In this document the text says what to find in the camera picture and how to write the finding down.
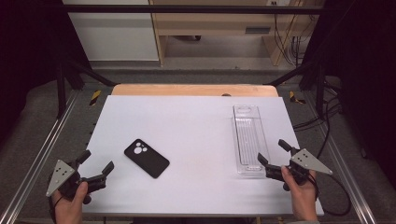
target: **human hand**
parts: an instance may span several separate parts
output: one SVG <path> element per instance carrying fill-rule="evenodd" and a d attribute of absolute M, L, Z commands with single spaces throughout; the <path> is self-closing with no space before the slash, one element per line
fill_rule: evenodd
<path fill-rule="evenodd" d="M 310 181 L 306 181 L 299 186 L 286 166 L 282 166 L 281 171 L 283 179 L 290 189 L 294 216 L 298 220 L 317 221 L 318 216 L 315 207 L 316 189 L 314 185 Z M 309 173 L 315 178 L 316 173 L 314 171 L 309 171 Z"/>
<path fill-rule="evenodd" d="M 82 203 L 88 192 L 88 183 L 82 182 L 76 191 L 72 202 L 62 198 L 61 192 L 56 190 L 52 195 L 52 203 L 55 204 L 55 218 L 57 224 L 80 224 L 82 223 Z"/>

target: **horizontal black bar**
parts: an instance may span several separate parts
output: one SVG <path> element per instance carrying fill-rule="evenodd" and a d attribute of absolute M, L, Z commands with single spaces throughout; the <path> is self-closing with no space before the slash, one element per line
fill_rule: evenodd
<path fill-rule="evenodd" d="M 321 15 L 340 11 L 322 7 L 247 7 L 181 5 L 43 5 L 45 9 L 85 13 L 219 13 L 219 14 L 296 14 Z"/>

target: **person's left hand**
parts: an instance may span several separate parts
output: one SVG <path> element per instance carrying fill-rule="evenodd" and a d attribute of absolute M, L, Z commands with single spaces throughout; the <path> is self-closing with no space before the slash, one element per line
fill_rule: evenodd
<path fill-rule="evenodd" d="M 62 198 L 61 192 L 56 190 L 52 195 L 52 203 L 55 206 L 55 218 L 57 224 L 80 224 L 82 223 L 82 203 L 88 192 L 88 183 L 82 182 L 77 189 L 72 202 Z"/>

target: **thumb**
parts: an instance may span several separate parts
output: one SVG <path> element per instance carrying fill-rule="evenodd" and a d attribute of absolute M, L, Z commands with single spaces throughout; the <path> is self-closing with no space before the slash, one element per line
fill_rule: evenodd
<path fill-rule="evenodd" d="M 87 182 L 81 182 L 78 186 L 78 189 L 76 191 L 76 195 L 73 199 L 73 204 L 82 204 L 84 201 L 85 196 L 87 195 L 88 192 L 88 183 Z"/>
<path fill-rule="evenodd" d="M 296 181 L 294 180 L 293 175 L 291 174 L 291 172 L 289 171 L 289 169 L 286 166 L 282 166 L 281 167 L 281 171 L 282 171 L 282 176 L 283 179 L 285 180 L 285 183 L 289 186 L 289 189 L 294 192 L 295 190 L 297 190 L 298 188 L 298 184 L 296 183 Z"/>

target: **table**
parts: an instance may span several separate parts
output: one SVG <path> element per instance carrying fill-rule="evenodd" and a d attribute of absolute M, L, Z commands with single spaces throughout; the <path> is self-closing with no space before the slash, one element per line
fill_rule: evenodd
<path fill-rule="evenodd" d="M 128 92 L 138 95 L 127 96 Z M 223 93 L 233 97 L 219 96 Z M 249 93 L 256 96 L 244 96 Z M 283 99 L 277 97 L 274 87 L 117 86 L 106 100 L 87 147 L 92 155 L 80 167 L 80 173 L 97 175 L 110 160 L 116 168 L 106 188 L 92 195 L 83 213 L 131 217 L 292 214 L 290 194 L 282 189 L 283 183 L 236 172 L 231 108 L 239 103 L 260 107 L 270 162 L 289 163 L 290 155 L 277 141 L 283 138 L 292 146 L 298 143 Z M 159 178 L 147 175 L 123 155 L 136 138 L 142 138 L 171 162 Z M 317 210 L 323 214 L 319 201 Z"/>

